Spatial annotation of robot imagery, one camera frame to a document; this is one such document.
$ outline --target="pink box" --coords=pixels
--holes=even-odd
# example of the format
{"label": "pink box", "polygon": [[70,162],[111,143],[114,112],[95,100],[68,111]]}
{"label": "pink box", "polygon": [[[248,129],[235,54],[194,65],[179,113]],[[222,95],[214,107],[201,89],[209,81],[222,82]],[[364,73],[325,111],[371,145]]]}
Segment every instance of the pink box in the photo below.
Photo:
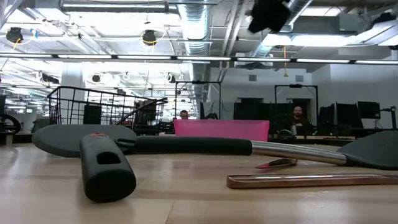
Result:
{"label": "pink box", "polygon": [[182,120],[174,121],[176,136],[219,137],[267,141],[269,121]]}

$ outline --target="spatula head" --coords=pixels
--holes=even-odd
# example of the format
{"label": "spatula head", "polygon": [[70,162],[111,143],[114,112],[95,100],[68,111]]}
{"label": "spatula head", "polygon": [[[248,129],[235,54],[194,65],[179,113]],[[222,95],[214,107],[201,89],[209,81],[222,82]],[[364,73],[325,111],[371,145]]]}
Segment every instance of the spatula head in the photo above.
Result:
{"label": "spatula head", "polygon": [[40,128],[32,136],[39,149],[63,157],[80,157],[80,139],[88,134],[103,133],[111,139],[135,140],[135,132],[124,126],[99,124],[53,124]]}
{"label": "spatula head", "polygon": [[346,156],[346,166],[398,170],[398,131],[372,134],[337,151]]}

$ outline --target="person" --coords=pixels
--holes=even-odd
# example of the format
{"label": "person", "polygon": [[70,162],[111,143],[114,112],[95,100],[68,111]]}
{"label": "person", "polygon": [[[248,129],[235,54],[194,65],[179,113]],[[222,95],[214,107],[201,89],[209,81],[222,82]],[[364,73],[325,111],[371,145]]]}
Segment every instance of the person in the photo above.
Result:
{"label": "person", "polygon": [[181,110],[180,117],[181,117],[181,119],[188,119],[188,117],[189,117],[188,111]]}
{"label": "person", "polygon": [[294,130],[293,132],[296,132],[294,134],[303,135],[305,133],[305,135],[309,135],[311,132],[310,123],[308,122],[306,117],[303,116],[303,108],[301,108],[301,106],[296,106],[294,108],[293,118],[290,125]]}

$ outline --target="metal wire basket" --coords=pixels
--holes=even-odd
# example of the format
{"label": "metal wire basket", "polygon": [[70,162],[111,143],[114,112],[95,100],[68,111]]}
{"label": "metal wire basket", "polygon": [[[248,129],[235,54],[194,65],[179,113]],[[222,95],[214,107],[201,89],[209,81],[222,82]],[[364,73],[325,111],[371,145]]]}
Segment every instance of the metal wire basket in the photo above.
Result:
{"label": "metal wire basket", "polygon": [[107,91],[59,86],[49,99],[50,124],[123,125],[138,135],[162,131],[167,98],[144,98]]}

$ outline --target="wooden table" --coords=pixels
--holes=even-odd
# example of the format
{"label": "wooden table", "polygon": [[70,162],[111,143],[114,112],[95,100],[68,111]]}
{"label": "wooden table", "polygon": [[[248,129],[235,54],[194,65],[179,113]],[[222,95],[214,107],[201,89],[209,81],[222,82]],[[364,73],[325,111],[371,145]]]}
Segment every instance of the wooden table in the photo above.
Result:
{"label": "wooden table", "polygon": [[[82,191],[79,159],[53,156],[31,144],[0,149],[1,223],[398,223],[398,186],[231,190],[228,174],[260,174],[261,156],[128,156],[136,191],[95,204]],[[268,173],[398,174],[300,161]]]}

